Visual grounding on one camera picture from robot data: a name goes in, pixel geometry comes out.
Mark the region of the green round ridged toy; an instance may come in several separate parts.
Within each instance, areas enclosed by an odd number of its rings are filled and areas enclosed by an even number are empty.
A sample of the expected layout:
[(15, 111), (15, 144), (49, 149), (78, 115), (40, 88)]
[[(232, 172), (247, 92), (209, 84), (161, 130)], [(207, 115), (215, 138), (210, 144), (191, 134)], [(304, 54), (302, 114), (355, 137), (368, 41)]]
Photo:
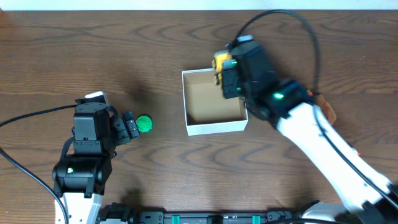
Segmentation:
[(153, 122), (150, 116), (142, 115), (136, 119), (137, 128), (141, 133), (148, 133), (152, 127)]

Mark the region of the brown plush toy with carrot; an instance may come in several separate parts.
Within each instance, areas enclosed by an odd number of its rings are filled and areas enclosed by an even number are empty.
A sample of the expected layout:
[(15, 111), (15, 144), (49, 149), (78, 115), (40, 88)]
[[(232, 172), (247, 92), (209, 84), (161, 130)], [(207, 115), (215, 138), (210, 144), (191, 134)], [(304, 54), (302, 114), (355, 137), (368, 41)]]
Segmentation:
[(313, 96), (318, 106), (321, 108), (323, 115), (328, 120), (328, 122), (333, 125), (336, 121), (336, 113), (332, 108), (331, 104), (326, 100), (326, 98), (318, 92), (307, 90), (309, 96)]

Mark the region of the yellow grey toy truck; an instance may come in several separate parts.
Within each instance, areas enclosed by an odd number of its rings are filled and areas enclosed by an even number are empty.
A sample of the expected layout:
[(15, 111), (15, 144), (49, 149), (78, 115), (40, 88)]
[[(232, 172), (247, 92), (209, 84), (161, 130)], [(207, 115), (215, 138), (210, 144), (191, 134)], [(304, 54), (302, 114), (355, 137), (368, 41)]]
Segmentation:
[(214, 54), (212, 60), (212, 67), (215, 69), (214, 83), (221, 87), (222, 85), (222, 70), (229, 67), (229, 63), (233, 61), (231, 54), (227, 50), (222, 50)]

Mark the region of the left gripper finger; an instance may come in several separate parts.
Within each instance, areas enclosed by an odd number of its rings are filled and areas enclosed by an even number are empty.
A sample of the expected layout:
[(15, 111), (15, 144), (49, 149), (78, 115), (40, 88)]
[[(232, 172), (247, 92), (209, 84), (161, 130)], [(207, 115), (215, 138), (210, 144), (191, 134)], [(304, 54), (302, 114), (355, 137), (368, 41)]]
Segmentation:
[(113, 121), (113, 129), (115, 131), (115, 141), (117, 146), (128, 144), (131, 142), (130, 132), (122, 118)]
[(140, 136), (140, 132), (137, 127), (136, 120), (134, 119), (134, 115), (133, 115), (132, 111), (130, 111), (130, 110), (125, 111), (123, 113), (123, 118), (124, 118), (125, 126), (126, 126), (126, 129), (127, 129), (127, 132), (129, 134), (130, 138), (131, 139), (138, 138)]

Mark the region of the white cardboard box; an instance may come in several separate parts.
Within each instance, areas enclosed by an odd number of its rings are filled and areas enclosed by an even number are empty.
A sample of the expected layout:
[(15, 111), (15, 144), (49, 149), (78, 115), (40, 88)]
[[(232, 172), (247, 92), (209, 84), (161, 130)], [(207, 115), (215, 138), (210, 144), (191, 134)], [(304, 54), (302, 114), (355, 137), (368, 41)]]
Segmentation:
[(212, 68), (182, 72), (185, 125), (189, 136), (244, 131), (248, 112), (239, 98), (226, 99), (213, 83)]

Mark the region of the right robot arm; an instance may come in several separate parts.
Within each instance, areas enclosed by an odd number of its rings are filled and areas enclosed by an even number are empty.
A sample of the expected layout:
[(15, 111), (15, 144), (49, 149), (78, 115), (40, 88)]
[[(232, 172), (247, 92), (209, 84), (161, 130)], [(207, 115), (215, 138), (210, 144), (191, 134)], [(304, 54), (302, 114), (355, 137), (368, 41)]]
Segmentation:
[(237, 41), (212, 63), (224, 97), (244, 99), (248, 111), (304, 152), (340, 197), (339, 205), (309, 206), (292, 223), (397, 222), (397, 187), (334, 130), (310, 90), (277, 76), (257, 42)]

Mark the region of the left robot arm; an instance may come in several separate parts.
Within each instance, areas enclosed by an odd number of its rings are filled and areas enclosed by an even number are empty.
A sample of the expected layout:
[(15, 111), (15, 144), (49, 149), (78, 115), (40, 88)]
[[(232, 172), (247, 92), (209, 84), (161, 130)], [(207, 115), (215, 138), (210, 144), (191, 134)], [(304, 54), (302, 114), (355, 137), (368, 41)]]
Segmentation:
[(73, 123), (73, 137), (52, 172), (61, 201), (57, 223), (138, 223), (139, 214), (131, 207), (102, 205), (116, 147), (139, 137), (132, 111), (118, 114), (105, 100), (81, 99)]

